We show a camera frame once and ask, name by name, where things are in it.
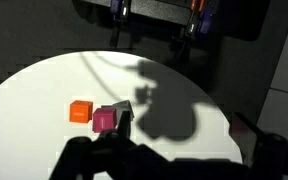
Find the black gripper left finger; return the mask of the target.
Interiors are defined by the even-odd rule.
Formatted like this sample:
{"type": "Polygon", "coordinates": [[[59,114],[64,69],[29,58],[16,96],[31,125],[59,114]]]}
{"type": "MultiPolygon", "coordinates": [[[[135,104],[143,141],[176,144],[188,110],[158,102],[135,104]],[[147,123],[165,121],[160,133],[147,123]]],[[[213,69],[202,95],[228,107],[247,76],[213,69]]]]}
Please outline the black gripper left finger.
{"type": "Polygon", "coordinates": [[[130,140],[131,112],[123,111],[116,129],[104,130],[92,141],[71,138],[49,180],[94,180],[106,172],[113,180],[168,180],[169,161],[144,144],[130,140]]]}

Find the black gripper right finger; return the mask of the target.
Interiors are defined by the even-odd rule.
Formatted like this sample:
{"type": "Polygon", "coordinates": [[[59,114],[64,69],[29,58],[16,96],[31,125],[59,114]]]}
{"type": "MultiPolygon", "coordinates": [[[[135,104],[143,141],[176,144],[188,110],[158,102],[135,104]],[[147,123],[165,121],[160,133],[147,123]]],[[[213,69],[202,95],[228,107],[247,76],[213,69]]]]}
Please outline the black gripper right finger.
{"type": "Polygon", "coordinates": [[[261,130],[240,112],[235,116],[256,135],[248,180],[283,180],[284,176],[288,176],[288,140],[279,134],[261,130]]]}

